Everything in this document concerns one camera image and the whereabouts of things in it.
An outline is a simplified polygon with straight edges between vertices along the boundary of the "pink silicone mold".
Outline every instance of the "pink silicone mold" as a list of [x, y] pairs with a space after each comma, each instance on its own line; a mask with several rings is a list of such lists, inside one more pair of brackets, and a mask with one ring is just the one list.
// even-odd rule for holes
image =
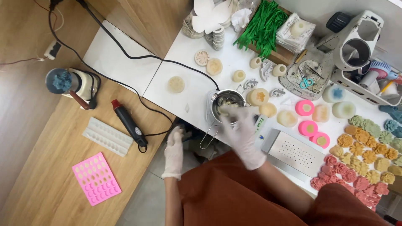
[[296, 104], [295, 110], [301, 116], [309, 116], [314, 112], [314, 104], [309, 100], [302, 100]]
[[299, 133], [304, 136], [312, 137], [318, 133], [318, 125], [314, 121], [303, 121], [299, 124]]
[[91, 206], [121, 193], [101, 152], [78, 163], [72, 169]]
[[[326, 140], [326, 143], [324, 145], [319, 145], [317, 144], [317, 139], [323, 137]], [[325, 133], [318, 132], [316, 135], [310, 137], [310, 141], [317, 144], [318, 146], [321, 146], [322, 148], [327, 148], [329, 146], [329, 136]]]

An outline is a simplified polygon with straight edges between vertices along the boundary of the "blue flower soap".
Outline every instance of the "blue flower soap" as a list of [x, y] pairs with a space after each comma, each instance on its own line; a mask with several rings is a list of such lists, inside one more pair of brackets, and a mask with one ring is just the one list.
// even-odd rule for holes
[[338, 103], [345, 99], [345, 95], [346, 90], [343, 87], [334, 84], [332, 86], [328, 86], [324, 90], [324, 92], [322, 93], [322, 98], [327, 103]]

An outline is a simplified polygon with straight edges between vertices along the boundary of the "label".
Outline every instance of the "label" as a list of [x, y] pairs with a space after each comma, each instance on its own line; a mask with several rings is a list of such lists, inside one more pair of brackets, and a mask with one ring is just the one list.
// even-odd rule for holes
[[142, 135], [142, 132], [141, 132], [141, 130], [140, 130], [138, 127], [135, 128], [135, 133], [136, 133], [137, 135], [139, 135], [139, 136]]

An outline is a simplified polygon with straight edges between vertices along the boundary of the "wooden table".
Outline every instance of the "wooden table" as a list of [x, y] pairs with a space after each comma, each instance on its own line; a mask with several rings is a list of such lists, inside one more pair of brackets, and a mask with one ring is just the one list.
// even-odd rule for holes
[[[145, 134], [169, 129], [163, 115], [147, 110], [138, 96], [109, 80], [102, 80], [98, 106], [84, 111], [74, 99], [62, 97], [42, 131], [0, 213], [0, 225], [115, 225], [165, 135], [147, 137], [148, 151], [133, 143], [125, 157], [82, 136], [90, 117], [128, 134], [111, 101], [124, 104]], [[153, 109], [175, 116], [144, 99]], [[91, 206], [71, 167], [99, 152], [108, 162], [120, 188], [118, 194]]]

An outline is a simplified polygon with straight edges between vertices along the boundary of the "hand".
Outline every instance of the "hand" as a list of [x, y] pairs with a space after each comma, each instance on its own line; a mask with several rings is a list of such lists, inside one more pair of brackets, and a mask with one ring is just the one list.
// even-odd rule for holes
[[183, 130], [176, 126], [170, 132], [165, 148], [165, 172], [162, 178], [174, 177], [181, 179], [181, 169], [183, 167]]
[[260, 168], [267, 159], [267, 156], [259, 149], [254, 147], [254, 122], [253, 115], [246, 107], [229, 107], [227, 112], [230, 117], [238, 120], [236, 131], [229, 125], [230, 119], [222, 117], [224, 133], [230, 146], [242, 160], [248, 170]]

